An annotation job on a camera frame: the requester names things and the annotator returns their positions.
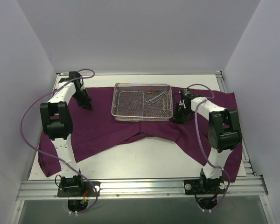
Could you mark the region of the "purple cloth wrap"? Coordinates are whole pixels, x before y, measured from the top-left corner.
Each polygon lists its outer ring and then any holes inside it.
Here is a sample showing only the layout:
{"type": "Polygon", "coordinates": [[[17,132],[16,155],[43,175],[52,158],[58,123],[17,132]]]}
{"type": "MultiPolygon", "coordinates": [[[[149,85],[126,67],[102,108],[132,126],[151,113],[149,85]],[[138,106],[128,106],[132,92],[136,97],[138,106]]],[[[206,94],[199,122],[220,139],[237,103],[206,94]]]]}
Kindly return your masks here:
{"type": "MultiPolygon", "coordinates": [[[[175,124],[171,121],[116,121],[111,115],[113,87],[87,88],[92,97],[93,111],[80,108],[75,99],[69,102],[69,111],[73,121],[71,143],[74,156],[80,162],[90,156],[101,153],[119,144],[132,143],[146,137],[159,137],[170,140],[183,150],[188,156],[202,165],[206,164],[196,136],[194,120],[185,124],[175,124]]],[[[234,93],[213,91],[211,101],[226,109],[237,109],[234,93]]],[[[205,153],[209,155],[208,121],[198,115],[198,127],[205,153]]],[[[57,156],[56,150],[49,137],[42,133],[39,149],[57,156]]],[[[234,182],[242,161],[242,143],[230,154],[224,169],[234,182]]],[[[61,171],[59,161],[47,155],[39,154],[38,163],[46,177],[61,171]]]]}

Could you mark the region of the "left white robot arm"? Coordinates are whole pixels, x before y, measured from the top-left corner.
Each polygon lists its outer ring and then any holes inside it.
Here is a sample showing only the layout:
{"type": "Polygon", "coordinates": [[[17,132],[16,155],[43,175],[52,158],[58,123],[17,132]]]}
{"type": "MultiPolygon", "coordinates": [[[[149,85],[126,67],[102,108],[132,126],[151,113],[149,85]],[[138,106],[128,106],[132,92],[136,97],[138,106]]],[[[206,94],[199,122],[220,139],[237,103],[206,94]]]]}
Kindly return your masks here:
{"type": "Polygon", "coordinates": [[[60,162],[59,187],[68,188],[73,195],[79,196],[84,192],[85,184],[71,144],[73,121],[68,103],[72,98],[80,108],[92,111],[91,98],[79,71],[71,71],[68,78],[59,80],[50,100],[40,104],[40,114],[43,132],[51,140],[60,162]]]}

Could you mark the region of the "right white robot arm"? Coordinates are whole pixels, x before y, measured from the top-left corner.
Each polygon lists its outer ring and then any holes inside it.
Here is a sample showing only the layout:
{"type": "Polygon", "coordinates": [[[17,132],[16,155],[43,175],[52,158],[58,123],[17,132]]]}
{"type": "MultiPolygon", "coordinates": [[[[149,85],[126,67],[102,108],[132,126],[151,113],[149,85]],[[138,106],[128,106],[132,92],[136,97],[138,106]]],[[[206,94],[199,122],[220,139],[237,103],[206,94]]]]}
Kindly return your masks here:
{"type": "Polygon", "coordinates": [[[194,114],[196,135],[201,152],[206,159],[202,169],[203,178],[198,180],[202,192],[210,192],[215,187],[214,179],[222,177],[225,163],[234,150],[242,142],[242,132],[238,111],[218,106],[201,96],[185,96],[176,104],[174,121],[182,124],[189,114],[194,114]],[[208,140],[211,146],[209,156],[206,155],[199,134],[198,118],[201,115],[208,121],[208,140]]]}

